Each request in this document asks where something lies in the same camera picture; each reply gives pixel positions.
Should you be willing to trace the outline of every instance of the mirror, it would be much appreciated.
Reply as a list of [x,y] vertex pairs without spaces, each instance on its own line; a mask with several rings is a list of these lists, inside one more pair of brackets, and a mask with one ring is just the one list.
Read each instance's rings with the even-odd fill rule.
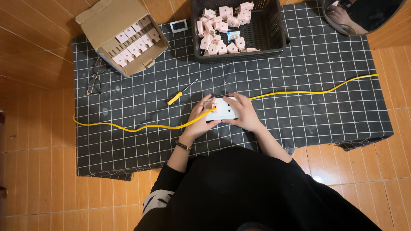
[[376,31],[406,0],[324,0],[323,12],[327,22],[346,35],[367,35]]

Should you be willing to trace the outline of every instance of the beaded bracelet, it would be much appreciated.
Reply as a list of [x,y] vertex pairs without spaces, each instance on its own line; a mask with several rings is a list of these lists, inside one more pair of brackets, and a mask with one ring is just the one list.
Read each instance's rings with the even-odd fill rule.
[[191,147],[187,147],[187,146],[185,146],[184,144],[178,142],[177,140],[175,141],[175,143],[176,143],[178,146],[180,146],[180,147],[182,147],[182,148],[184,148],[184,149],[186,149],[186,150],[191,150]]

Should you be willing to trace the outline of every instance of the blue and white label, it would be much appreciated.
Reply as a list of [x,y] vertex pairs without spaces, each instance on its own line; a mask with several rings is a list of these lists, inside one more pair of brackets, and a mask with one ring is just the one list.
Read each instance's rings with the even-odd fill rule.
[[231,40],[240,38],[241,36],[240,36],[239,31],[232,31],[232,32],[227,32],[227,37],[228,37],[228,40],[231,41]]

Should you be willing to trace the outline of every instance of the basket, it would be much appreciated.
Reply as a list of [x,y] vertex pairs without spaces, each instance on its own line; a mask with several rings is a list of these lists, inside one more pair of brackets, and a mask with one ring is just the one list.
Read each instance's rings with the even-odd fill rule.
[[[239,7],[247,0],[191,0],[191,20],[194,42],[194,56],[199,63],[231,62],[268,58],[281,54],[287,44],[279,0],[254,0],[250,24],[231,28],[231,32],[240,31],[244,37],[245,47],[254,47],[261,51],[240,52],[236,54],[203,55],[200,49],[201,38],[197,32],[197,21],[202,16],[204,8],[218,10],[218,7]],[[227,34],[221,33],[221,39],[227,42]]]

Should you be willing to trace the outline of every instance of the electrical socket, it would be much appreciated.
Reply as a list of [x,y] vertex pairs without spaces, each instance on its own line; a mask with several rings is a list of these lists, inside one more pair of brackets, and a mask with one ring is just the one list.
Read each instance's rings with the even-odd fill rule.
[[[207,106],[209,103],[210,100],[205,102],[204,106]],[[214,104],[216,104],[217,110],[214,110],[207,114],[207,118],[205,119],[206,121],[236,119],[240,116],[240,113],[237,112],[233,106],[225,102],[223,98],[216,98]]]

